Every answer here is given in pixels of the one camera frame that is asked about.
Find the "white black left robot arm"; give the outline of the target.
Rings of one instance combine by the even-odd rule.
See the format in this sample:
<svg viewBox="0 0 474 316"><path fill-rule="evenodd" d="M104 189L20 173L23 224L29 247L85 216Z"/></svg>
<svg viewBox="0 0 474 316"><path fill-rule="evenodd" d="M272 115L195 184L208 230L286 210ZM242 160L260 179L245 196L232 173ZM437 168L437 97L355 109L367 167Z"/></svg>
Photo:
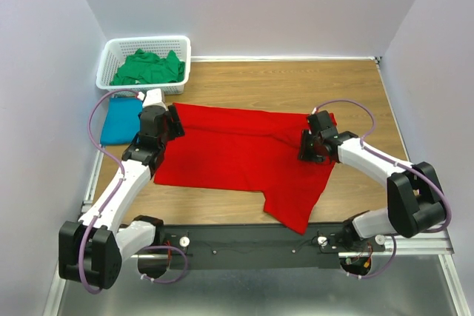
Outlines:
<svg viewBox="0 0 474 316"><path fill-rule="evenodd" d="M106 190L78 221L66 221L59 230L59 276L93 295L109 289L135 253L165 248L162 220L138 216L125 229L120 224L161 166L167 143L184 136L184 128L175 105L146 106L138 118L139 131Z"/></svg>

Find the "red t shirt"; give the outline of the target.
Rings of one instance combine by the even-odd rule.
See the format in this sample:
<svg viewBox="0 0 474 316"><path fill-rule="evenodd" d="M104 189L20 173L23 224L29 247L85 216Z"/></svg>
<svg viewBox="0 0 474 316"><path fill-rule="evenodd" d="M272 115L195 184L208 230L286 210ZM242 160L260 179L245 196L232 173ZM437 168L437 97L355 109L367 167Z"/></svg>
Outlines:
<svg viewBox="0 0 474 316"><path fill-rule="evenodd" d="M155 184L262 192L263 210L304 234L333 163L298 159L307 116L176 104L184 136L171 141Z"/></svg>

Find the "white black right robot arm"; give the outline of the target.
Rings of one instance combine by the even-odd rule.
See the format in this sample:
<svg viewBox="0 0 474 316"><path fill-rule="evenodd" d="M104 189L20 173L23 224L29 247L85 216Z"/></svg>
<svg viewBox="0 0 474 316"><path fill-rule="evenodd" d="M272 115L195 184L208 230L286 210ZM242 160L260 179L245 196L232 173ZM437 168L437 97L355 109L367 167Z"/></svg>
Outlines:
<svg viewBox="0 0 474 316"><path fill-rule="evenodd" d="M386 208L344 221L336 243L356 251L377 235L411 238L448 222L450 213L432 165L399 160L361 142L352 132L339 132L326 110L307 116L307 123L299 160L345 164L378 182L387 193Z"/></svg>

